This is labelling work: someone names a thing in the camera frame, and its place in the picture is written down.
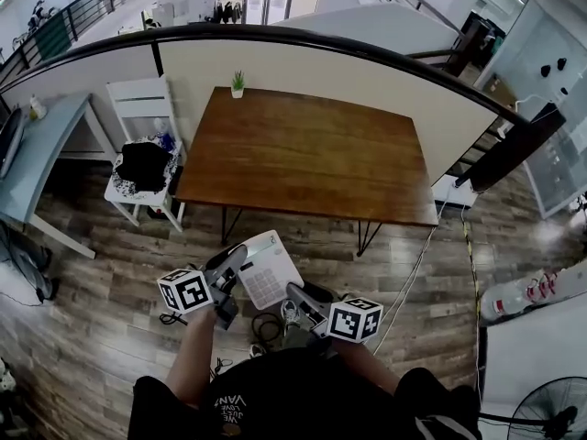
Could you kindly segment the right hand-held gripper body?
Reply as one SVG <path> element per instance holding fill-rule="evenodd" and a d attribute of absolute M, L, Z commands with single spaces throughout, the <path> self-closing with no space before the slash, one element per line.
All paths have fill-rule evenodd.
<path fill-rule="evenodd" d="M 314 336 L 351 343 L 364 343 L 376 336 L 383 314 L 383 306 L 377 302 L 361 297 L 344 300 L 328 292 L 299 291 L 298 307 L 312 323 Z"/>

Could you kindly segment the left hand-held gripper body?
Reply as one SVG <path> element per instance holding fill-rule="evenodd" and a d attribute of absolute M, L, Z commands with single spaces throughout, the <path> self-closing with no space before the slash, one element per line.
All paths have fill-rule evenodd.
<path fill-rule="evenodd" d="M 171 311 L 162 313 L 164 325 L 187 325 L 184 316 L 212 305 L 217 314 L 216 325 L 228 330 L 238 315 L 238 305 L 231 292 L 234 288 L 217 288 L 215 274 L 199 269 L 176 269 L 157 279 L 165 306 Z"/>

